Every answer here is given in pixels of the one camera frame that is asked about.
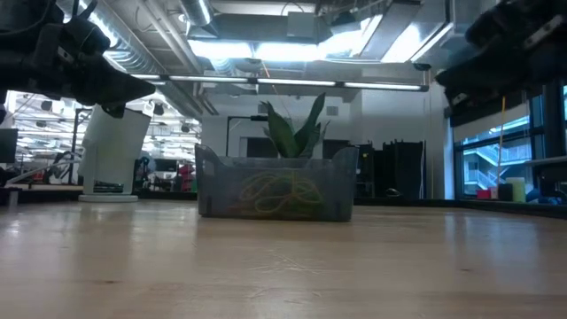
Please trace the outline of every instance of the translucent plastic container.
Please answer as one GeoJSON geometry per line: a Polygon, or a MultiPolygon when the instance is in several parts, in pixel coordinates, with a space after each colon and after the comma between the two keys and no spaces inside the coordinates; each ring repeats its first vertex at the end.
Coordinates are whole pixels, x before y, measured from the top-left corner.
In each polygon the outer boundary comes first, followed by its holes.
{"type": "Polygon", "coordinates": [[[198,210],[205,217],[348,222],[358,149],[333,159],[218,157],[195,145],[198,210]]]}

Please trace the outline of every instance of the glass window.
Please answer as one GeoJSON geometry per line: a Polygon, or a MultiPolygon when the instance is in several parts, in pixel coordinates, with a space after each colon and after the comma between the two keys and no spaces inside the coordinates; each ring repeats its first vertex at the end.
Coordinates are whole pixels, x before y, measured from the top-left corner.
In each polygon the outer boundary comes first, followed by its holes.
{"type": "MultiPolygon", "coordinates": [[[[530,117],[525,116],[523,118],[519,118],[517,120],[513,120],[504,124],[504,135],[509,133],[521,132],[521,131],[525,131],[527,135],[529,129],[530,129],[530,117]]],[[[498,137],[500,136],[500,130],[501,130],[500,126],[496,128],[490,128],[486,132],[482,132],[478,135],[465,138],[464,140],[462,140],[462,144],[466,145],[478,141],[484,141],[489,138],[498,137]]]]}
{"type": "Polygon", "coordinates": [[[509,177],[523,177],[526,194],[533,190],[532,170],[524,165],[527,160],[532,159],[532,146],[529,138],[506,142],[502,145],[501,152],[498,144],[468,149],[463,152],[462,158],[463,189],[467,195],[476,195],[478,190],[489,190],[497,183],[505,183],[506,178],[509,177]],[[500,153],[499,178],[497,176],[500,153]]]}

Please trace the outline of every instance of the green leaves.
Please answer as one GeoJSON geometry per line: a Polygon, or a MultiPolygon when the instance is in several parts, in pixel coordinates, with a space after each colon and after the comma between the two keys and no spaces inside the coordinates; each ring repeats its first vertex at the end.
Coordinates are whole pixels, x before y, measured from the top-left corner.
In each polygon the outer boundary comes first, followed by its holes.
{"type": "Polygon", "coordinates": [[[311,107],[309,117],[307,117],[305,124],[303,124],[303,128],[301,128],[294,136],[295,142],[297,143],[300,150],[304,150],[307,146],[307,143],[309,142],[309,136],[311,136],[312,132],[315,130],[317,119],[319,118],[319,114],[321,114],[321,111],[324,107],[325,93],[322,93],[315,99],[313,107],[311,107]]]}
{"type": "Polygon", "coordinates": [[[325,94],[321,94],[311,108],[303,127],[293,133],[292,126],[288,121],[274,110],[269,102],[261,102],[268,109],[268,128],[264,128],[264,134],[268,136],[277,151],[285,158],[310,159],[313,156],[314,147],[324,139],[329,122],[322,129],[317,119],[325,107],[325,94]]]}
{"type": "Polygon", "coordinates": [[[268,109],[269,135],[277,151],[285,158],[298,157],[299,149],[293,138],[290,124],[274,110],[274,106],[269,102],[264,103],[264,106],[268,109]]]}

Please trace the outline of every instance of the ceiling light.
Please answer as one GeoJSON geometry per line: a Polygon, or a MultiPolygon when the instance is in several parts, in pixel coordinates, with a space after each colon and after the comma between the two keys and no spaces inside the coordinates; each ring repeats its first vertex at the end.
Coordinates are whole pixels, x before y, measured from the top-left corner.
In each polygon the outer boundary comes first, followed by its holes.
{"type": "Polygon", "coordinates": [[[423,90],[420,85],[407,84],[388,84],[388,83],[363,83],[363,82],[345,82],[346,88],[351,89],[392,89],[392,90],[423,90]]]}
{"type": "Polygon", "coordinates": [[[153,74],[133,74],[132,76],[140,80],[159,80],[159,75],[153,74]]]}
{"type": "Polygon", "coordinates": [[[404,63],[408,61],[421,47],[419,29],[411,24],[401,33],[382,57],[383,63],[404,63]]]}
{"type": "Polygon", "coordinates": [[[189,40],[189,45],[198,57],[203,58],[251,58],[252,50],[248,43],[206,42],[189,40]]]}
{"type": "Polygon", "coordinates": [[[429,42],[427,42],[424,47],[422,47],[412,58],[411,61],[412,62],[416,62],[420,57],[422,57],[423,54],[425,54],[425,52],[429,51],[433,45],[435,45],[437,42],[439,42],[439,40],[441,40],[443,38],[443,36],[445,36],[447,34],[447,32],[449,32],[454,26],[454,23],[451,22],[449,24],[447,24],[445,27],[443,27],[443,29],[441,29],[441,31],[439,31],[439,33],[437,35],[435,35],[435,37],[433,37],[429,42]]]}
{"type": "Polygon", "coordinates": [[[361,54],[362,50],[366,47],[366,44],[369,42],[370,37],[376,32],[380,21],[384,15],[378,14],[372,18],[367,18],[361,21],[361,37],[353,46],[351,50],[351,57],[358,56],[361,54]]]}
{"type": "MultiPolygon", "coordinates": [[[[18,131],[19,136],[55,136],[55,137],[66,137],[73,136],[72,132],[50,132],[50,131],[18,131]]],[[[77,133],[77,137],[83,137],[84,133],[77,133]]]]}
{"type": "Polygon", "coordinates": [[[286,79],[258,79],[258,84],[288,84],[333,87],[333,81],[309,81],[309,80],[286,80],[286,79]]]}
{"type": "Polygon", "coordinates": [[[188,75],[188,76],[170,76],[171,81],[186,81],[186,82],[207,82],[207,83],[248,83],[246,78],[237,77],[221,77],[221,76],[201,76],[201,75],[188,75]]]}
{"type": "Polygon", "coordinates": [[[321,54],[315,44],[262,43],[254,57],[266,61],[309,62],[321,59],[321,54]]]}
{"type": "Polygon", "coordinates": [[[361,30],[347,31],[336,34],[326,41],[319,43],[319,51],[323,57],[330,54],[350,51],[362,36],[361,30]]]}

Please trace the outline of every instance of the wooden table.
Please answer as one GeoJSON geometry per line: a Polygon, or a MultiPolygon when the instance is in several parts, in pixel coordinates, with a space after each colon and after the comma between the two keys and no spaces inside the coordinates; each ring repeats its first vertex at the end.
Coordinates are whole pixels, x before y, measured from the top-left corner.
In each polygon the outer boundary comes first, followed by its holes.
{"type": "Polygon", "coordinates": [[[191,202],[0,210],[0,317],[566,318],[567,222],[357,206],[350,223],[191,202]]]}

